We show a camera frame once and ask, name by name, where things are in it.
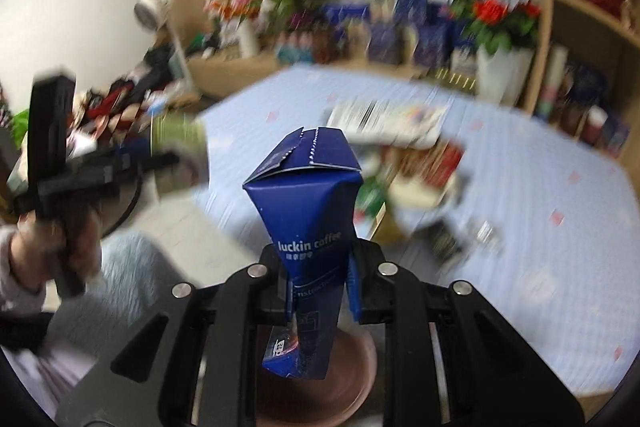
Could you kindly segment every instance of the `white vase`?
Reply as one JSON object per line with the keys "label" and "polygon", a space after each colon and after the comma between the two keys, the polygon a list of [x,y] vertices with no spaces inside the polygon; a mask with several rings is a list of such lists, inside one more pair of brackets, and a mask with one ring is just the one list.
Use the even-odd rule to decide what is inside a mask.
{"label": "white vase", "polygon": [[244,20],[238,25],[236,35],[242,58],[257,57],[260,54],[260,42],[258,42],[254,25],[250,20]]}
{"label": "white vase", "polygon": [[533,53],[525,48],[499,49],[491,57],[482,46],[478,50],[478,99],[513,107],[527,80]]}

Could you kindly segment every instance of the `human hand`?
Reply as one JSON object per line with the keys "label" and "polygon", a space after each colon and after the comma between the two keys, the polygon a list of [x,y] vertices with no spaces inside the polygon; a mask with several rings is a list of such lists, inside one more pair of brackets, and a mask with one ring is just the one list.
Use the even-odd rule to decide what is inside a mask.
{"label": "human hand", "polygon": [[[69,267],[82,280],[90,279],[100,271],[100,219],[92,209],[87,209],[85,224],[71,245]],[[36,219],[31,212],[20,216],[18,232],[11,241],[9,260],[18,283],[36,292],[52,279],[50,260],[66,247],[63,227],[58,221]]]}

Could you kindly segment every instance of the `blue tablecloth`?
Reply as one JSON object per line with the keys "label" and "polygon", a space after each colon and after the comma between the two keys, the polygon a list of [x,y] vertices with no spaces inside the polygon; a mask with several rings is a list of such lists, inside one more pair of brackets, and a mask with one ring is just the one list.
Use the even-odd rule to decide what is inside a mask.
{"label": "blue tablecloth", "polygon": [[[342,100],[450,103],[443,134],[464,144],[462,200],[447,211],[502,232],[502,253],[473,253],[446,275],[472,282],[576,394],[612,391],[640,349],[640,216],[625,172],[517,110],[425,84],[297,66],[212,107],[210,184],[194,197],[220,229],[255,252],[269,237],[241,188],[300,126]],[[406,232],[431,219],[399,210]]]}

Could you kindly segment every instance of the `metal bolt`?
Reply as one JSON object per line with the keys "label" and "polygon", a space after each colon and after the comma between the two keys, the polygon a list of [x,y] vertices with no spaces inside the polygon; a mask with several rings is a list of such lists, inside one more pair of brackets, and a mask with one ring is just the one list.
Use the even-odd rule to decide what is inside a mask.
{"label": "metal bolt", "polygon": [[382,273],[382,275],[389,277],[390,275],[398,273],[398,266],[393,263],[380,263],[378,265],[378,271]]}
{"label": "metal bolt", "polygon": [[254,279],[259,279],[260,277],[264,277],[267,275],[269,271],[264,264],[252,264],[249,268],[246,269],[249,277],[254,277]]}
{"label": "metal bolt", "polygon": [[453,283],[453,291],[458,295],[469,295],[474,290],[467,281],[455,281]]}
{"label": "metal bolt", "polygon": [[189,295],[191,295],[191,285],[187,284],[186,282],[181,282],[171,289],[171,293],[176,299],[188,297]]}

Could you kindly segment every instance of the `blue coffee bag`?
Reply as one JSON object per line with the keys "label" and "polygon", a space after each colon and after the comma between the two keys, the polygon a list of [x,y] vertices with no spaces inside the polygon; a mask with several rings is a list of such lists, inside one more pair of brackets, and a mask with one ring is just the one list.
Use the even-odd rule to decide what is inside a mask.
{"label": "blue coffee bag", "polygon": [[279,375],[326,376],[361,185],[360,166],[342,131],[321,127],[286,136],[242,186],[289,275],[298,346],[292,355],[277,341],[263,362]]}

